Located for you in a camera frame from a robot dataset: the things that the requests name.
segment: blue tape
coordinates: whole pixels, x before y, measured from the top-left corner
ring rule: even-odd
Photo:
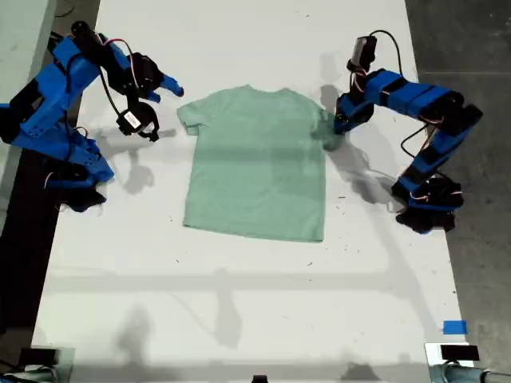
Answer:
[[[467,335],[466,321],[444,321],[444,335]]]

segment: white table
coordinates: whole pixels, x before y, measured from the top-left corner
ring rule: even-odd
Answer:
[[[446,238],[396,223],[382,186],[410,163],[399,142],[419,123],[377,109],[328,158],[322,243],[181,225],[195,138],[180,105],[248,83],[332,108],[355,39],[380,28],[416,79],[404,0],[103,1],[97,29],[186,94],[160,92],[166,133],[150,144],[118,132],[99,81],[86,90],[79,124],[117,180],[104,207],[59,217],[34,344],[73,347],[72,381],[428,381],[423,344],[464,340],[441,332],[460,318]],[[397,67],[384,36],[379,65]]]
[[[41,69],[56,0],[2,0],[0,7],[0,104],[8,104]],[[0,140],[0,235],[21,149]]]

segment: black cable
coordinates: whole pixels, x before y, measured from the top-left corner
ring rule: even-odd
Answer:
[[[412,157],[412,158],[415,158],[415,156],[408,152],[406,149],[405,149],[405,143],[408,141],[408,140],[411,140],[412,138],[414,138],[415,136],[417,136],[420,132],[422,132],[423,130],[425,130],[429,125],[428,124],[425,124],[422,128],[420,128],[418,131],[416,132],[413,132],[412,134],[410,134],[407,138],[405,138],[403,141],[401,141],[401,149],[404,151],[404,153],[406,153],[408,156]]]
[[[71,92],[71,65],[73,61],[81,56],[83,56],[83,53],[76,53],[67,61],[67,66],[65,67],[65,91],[67,93]]]
[[[105,76],[103,75],[103,71],[101,70],[101,67],[99,65],[97,66],[97,69],[99,70],[99,75],[101,77],[101,83],[103,84],[103,89],[105,90],[106,96],[109,99],[113,110],[115,111],[117,116],[121,116],[119,109],[117,109],[117,106],[115,106],[115,103],[113,102],[112,95],[110,94],[110,91],[109,91],[109,87],[106,84]]]
[[[398,45],[398,42],[396,41],[396,39],[394,38],[394,36],[392,35],[391,32],[388,32],[386,30],[376,30],[374,32],[372,32],[370,34],[370,36],[372,36],[373,34],[386,34],[387,36],[389,36],[392,41],[394,42],[394,45],[396,46],[396,50],[398,51],[398,63],[399,63],[399,72],[400,74],[402,75],[402,65],[401,65],[401,52],[399,50],[399,45]]]
[[[69,0],[64,0],[64,2],[66,2],[71,8],[69,8],[69,10],[67,12],[64,12],[63,14],[55,15],[55,18],[65,18],[66,16],[69,16],[77,9],[76,6],[69,2]]]
[[[408,152],[406,149],[405,149],[405,143],[408,141],[408,140],[411,140],[412,138],[414,138],[415,136],[417,136],[420,132],[422,132],[423,130],[425,130],[428,126],[430,126],[429,124],[425,124],[422,128],[420,128],[418,131],[416,132],[413,132],[412,134],[410,134],[407,138],[405,138],[403,141],[401,141],[401,149],[404,151],[404,153],[406,153],[408,156],[412,157],[412,158],[415,158],[415,156]],[[453,182],[451,180],[451,178],[449,178],[446,174],[440,172],[439,170],[436,170],[435,171],[436,174],[438,174],[439,176],[442,176],[444,177],[446,180],[449,180],[450,182]]]
[[[62,40],[64,38],[64,36],[62,36],[61,34],[58,34],[57,32],[54,32],[54,31],[50,32],[50,36],[53,38],[57,38],[59,40]]]
[[[9,363],[8,361],[3,361],[2,359],[0,359],[0,365],[6,365],[12,370],[21,371],[21,369],[17,365],[13,365],[12,363]]]

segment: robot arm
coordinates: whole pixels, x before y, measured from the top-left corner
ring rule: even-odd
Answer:
[[[132,53],[130,49],[130,55],[126,56],[115,44],[123,40],[109,40],[84,22],[75,22],[72,32],[54,47],[53,63],[47,65],[9,104],[0,105],[0,137],[7,144],[31,149],[53,159],[48,162],[53,165],[50,172],[57,174],[54,177],[57,180],[47,179],[47,186],[90,189],[98,182],[111,180],[113,171],[94,140],[69,128],[67,111],[98,76],[105,81],[101,68],[107,72],[110,88],[128,100],[128,108],[120,112],[107,93],[118,116],[119,129],[127,136],[136,133],[151,141],[158,140],[156,113],[139,98],[160,102],[160,96],[154,92],[156,89],[168,89],[178,97],[184,95],[184,90],[176,80],[162,73],[149,57]],[[154,128],[146,132],[150,124]],[[83,201],[80,205],[75,210],[88,207]]]
[[[344,134],[367,122],[374,105],[431,125],[434,133],[429,142],[392,187],[393,194],[408,206],[397,220],[421,233],[433,227],[450,230],[454,227],[453,211],[463,204],[461,187],[446,177],[432,177],[481,119],[482,112],[473,105],[464,106],[463,96],[452,90],[409,82],[400,73],[385,69],[368,73],[375,48],[376,37],[372,35],[357,40],[347,65],[354,80],[350,92],[337,101],[335,133]]]

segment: wire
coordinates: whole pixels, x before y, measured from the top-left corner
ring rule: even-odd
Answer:
[[[387,36],[389,36],[392,41],[394,42],[394,45],[396,46],[396,50],[398,51],[398,63],[399,63],[399,72],[400,74],[402,75],[402,65],[401,65],[401,52],[399,50],[399,45],[398,45],[398,42],[396,41],[396,39],[394,38],[394,36],[392,35],[391,32],[388,32],[386,30],[376,30],[374,32],[372,32],[370,34],[370,36],[374,35],[374,34],[386,34]]]
[[[46,185],[48,184],[48,180],[50,179],[52,174],[55,174],[55,173],[50,172],[49,175],[46,176],[46,178],[45,178],[45,187],[43,189],[46,189]]]
[[[119,109],[117,109],[117,106],[115,106],[115,103],[113,102],[112,95],[110,94],[109,87],[106,84],[105,76],[103,75],[103,71],[101,70],[101,67],[98,65],[97,68],[99,69],[99,75],[101,77],[101,83],[103,84],[103,88],[105,89],[105,93],[107,98],[110,101],[110,104],[112,105],[113,110],[118,116],[121,116],[121,113],[119,112]]]
[[[85,138],[89,138],[89,131],[86,128],[84,128],[83,126],[77,126],[74,130],[78,131],[80,129],[85,130]]]
[[[131,74],[133,75],[133,82],[135,83],[135,86],[138,89],[139,86],[138,86],[137,78],[135,77],[135,68],[133,66],[133,52],[132,52],[131,48],[129,47],[129,44],[126,41],[124,41],[122,38],[110,38],[109,40],[107,40],[107,41],[105,41],[103,43],[103,46],[110,45],[110,44],[112,44],[115,41],[124,42],[126,47],[128,48],[128,51],[129,51],[129,61],[131,63]]]
[[[2,359],[0,359],[0,365],[6,365],[7,367],[9,367],[11,369],[21,371],[21,369],[17,365],[13,365],[12,363],[9,363],[8,361],[3,361]]]
[[[406,149],[405,149],[405,143],[408,141],[408,140],[411,140],[412,138],[414,138],[415,136],[417,136],[420,132],[422,132],[424,129],[426,129],[428,126],[430,126],[430,124],[424,124],[424,126],[422,128],[420,128],[418,131],[416,132],[413,132],[412,134],[410,134],[407,138],[405,138],[403,141],[401,141],[401,149],[404,151],[404,153],[406,153],[408,156],[412,157],[412,158],[415,158],[415,156],[408,152]],[[438,126],[435,126],[434,127],[434,130],[431,132],[431,134],[428,135],[428,138],[426,139],[426,141],[424,142],[424,144],[422,145],[421,147],[421,150],[424,149],[424,147],[429,143],[431,137],[433,136],[433,134],[436,132]],[[446,174],[440,172],[439,170],[436,170],[435,171],[436,174],[438,174],[439,176],[442,176],[444,177],[446,180],[449,180],[451,182],[453,182],[451,180],[451,178],[449,178]]]
[[[69,2],[69,0],[64,0],[64,2],[66,2],[68,4],[68,6],[70,6],[69,10],[67,12],[64,12],[63,14],[56,15],[55,18],[65,18],[65,17],[69,16],[70,14],[72,14],[77,9],[77,7],[73,4],[71,4]]]
[[[83,56],[83,53],[76,53],[67,61],[67,66],[65,67],[65,91],[67,93],[71,93],[71,65],[81,56]]]
[[[401,141],[401,149],[404,151],[404,153],[406,153],[408,156],[410,156],[412,158],[415,158],[415,156],[412,153],[408,152],[405,149],[405,143],[408,142],[409,140],[411,140],[412,138],[414,138],[415,136],[417,136],[420,132],[425,130],[428,126],[430,126],[430,125],[429,124],[425,124],[422,128],[420,128],[419,130],[413,132],[407,138],[405,138],[403,141]]]

